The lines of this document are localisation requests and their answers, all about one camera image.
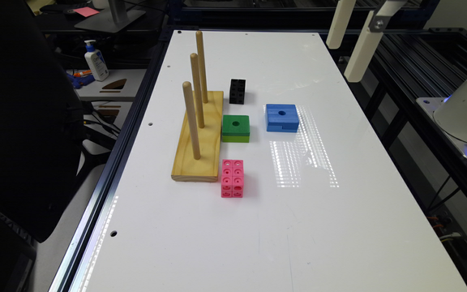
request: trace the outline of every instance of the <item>black block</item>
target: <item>black block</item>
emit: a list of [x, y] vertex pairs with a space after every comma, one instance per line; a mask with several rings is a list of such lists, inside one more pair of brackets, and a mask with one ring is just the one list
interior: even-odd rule
[[246, 87], [246, 80], [232, 79], [230, 83], [230, 104], [231, 105], [244, 105], [244, 88]]

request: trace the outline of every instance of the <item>pink cube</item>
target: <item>pink cube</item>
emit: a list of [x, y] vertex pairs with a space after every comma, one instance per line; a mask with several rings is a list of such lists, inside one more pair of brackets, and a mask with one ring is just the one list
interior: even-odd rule
[[242, 198], [244, 194], [244, 165], [242, 160], [223, 160], [221, 197]]

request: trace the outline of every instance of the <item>green block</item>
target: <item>green block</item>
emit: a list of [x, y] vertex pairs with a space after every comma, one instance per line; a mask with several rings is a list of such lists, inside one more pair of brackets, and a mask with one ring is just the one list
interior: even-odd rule
[[250, 117], [223, 115], [223, 136], [250, 136]]
[[223, 142], [248, 143], [250, 136], [223, 136]]

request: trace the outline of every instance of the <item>blue block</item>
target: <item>blue block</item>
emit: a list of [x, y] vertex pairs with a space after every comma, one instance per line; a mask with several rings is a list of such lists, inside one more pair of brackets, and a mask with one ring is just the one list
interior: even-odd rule
[[266, 105], [267, 131], [297, 132], [298, 124], [295, 105]]
[[297, 130], [290, 130], [290, 129], [282, 129], [282, 126], [268, 126], [266, 131], [279, 131], [279, 132], [288, 132], [288, 133], [296, 133]]

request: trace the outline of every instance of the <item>lotion bottle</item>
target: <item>lotion bottle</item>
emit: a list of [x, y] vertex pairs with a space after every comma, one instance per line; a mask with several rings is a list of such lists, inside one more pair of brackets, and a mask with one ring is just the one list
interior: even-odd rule
[[98, 49], [95, 49], [92, 45], [95, 40], [84, 41], [86, 43], [86, 50], [88, 51], [84, 57], [86, 62], [88, 62], [89, 69], [93, 73], [96, 81], [104, 81], [104, 79], [109, 76], [109, 70], [105, 65], [104, 57], [102, 57], [102, 52]]

